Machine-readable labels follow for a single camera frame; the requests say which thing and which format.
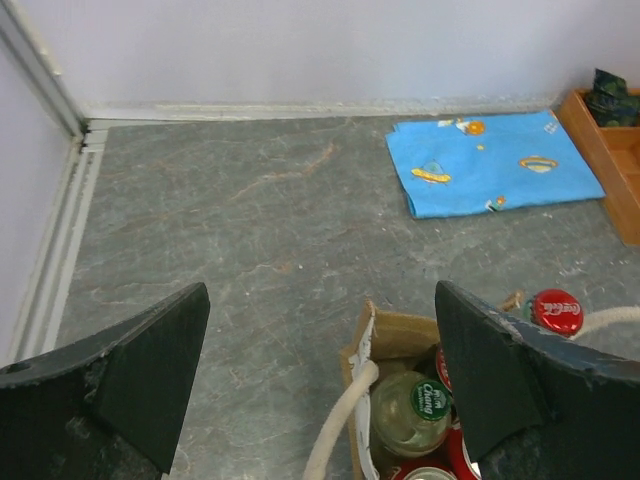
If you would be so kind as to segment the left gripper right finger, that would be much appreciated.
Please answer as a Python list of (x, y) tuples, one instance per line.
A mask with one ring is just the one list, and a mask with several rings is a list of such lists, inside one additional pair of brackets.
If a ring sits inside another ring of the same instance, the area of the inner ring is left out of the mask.
[(636, 479), (639, 364), (497, 310), (451, 281), (437, 325), (484, 479)]

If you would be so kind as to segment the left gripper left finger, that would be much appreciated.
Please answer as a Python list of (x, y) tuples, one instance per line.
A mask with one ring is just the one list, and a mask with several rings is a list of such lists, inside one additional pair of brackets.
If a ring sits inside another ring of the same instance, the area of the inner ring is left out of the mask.
[(172, 468), (210, 313), (194, 283), (1, 370), (4, 479), (160, 479)]

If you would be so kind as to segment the clear green-cap glass bottle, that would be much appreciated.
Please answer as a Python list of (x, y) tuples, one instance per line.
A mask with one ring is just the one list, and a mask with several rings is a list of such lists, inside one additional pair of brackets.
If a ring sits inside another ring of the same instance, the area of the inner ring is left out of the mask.
[(384, 378), (371, 395), (371, 427), (381, 445), (404, 458), (425, 456), (444, 442), (452, 424), (446, 387), (415, 371)]

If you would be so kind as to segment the cola glass bottle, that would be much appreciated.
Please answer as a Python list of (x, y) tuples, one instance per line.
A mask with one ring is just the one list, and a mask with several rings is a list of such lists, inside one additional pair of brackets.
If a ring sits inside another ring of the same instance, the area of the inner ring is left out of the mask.
[[(585, 317), (580, 302), (567, 291), (557, 288), (540, 290), (528, 299), (523, 290), (516, 290), (493, 309), (566, 338), (582, 329)], [(442, 343), (434, 347), (433, 356), (421, 370), (453, 393)]]

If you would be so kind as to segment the red cola can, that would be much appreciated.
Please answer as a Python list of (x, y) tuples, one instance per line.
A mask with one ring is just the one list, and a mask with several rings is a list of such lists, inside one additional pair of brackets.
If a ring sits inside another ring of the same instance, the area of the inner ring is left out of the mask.
[(443, 463), (432, 459), (415, 459), (390, 468), (388, 480), (456, 480), (456, 475)]
[(458, 480), (482, 479), (478, 464), (470, 459), (460, 425), (449, 429), (442, 447), (446, 461)]

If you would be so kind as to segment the brown canvas bag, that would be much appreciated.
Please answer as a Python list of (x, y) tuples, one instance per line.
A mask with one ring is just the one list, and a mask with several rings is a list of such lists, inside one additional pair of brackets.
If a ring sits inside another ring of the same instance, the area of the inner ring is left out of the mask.
[[(639, 343), (637, 307), (613, 307), (591, 313), (584, 329), (566, 338), (581, 346), (635, 360), (628, 347)], [(315, 442), (304, 477), (321, 479), (342, 430), (350, 437), (355, 475), (375, 479), (370, 450), (371, 395), (378, 376), (399, 361), (418, 358), (441, 343), (435, 318), (385, 311), (367, 303), (362, 311), (353, 342), (341, 354), (345, 392), (325, 421)]]

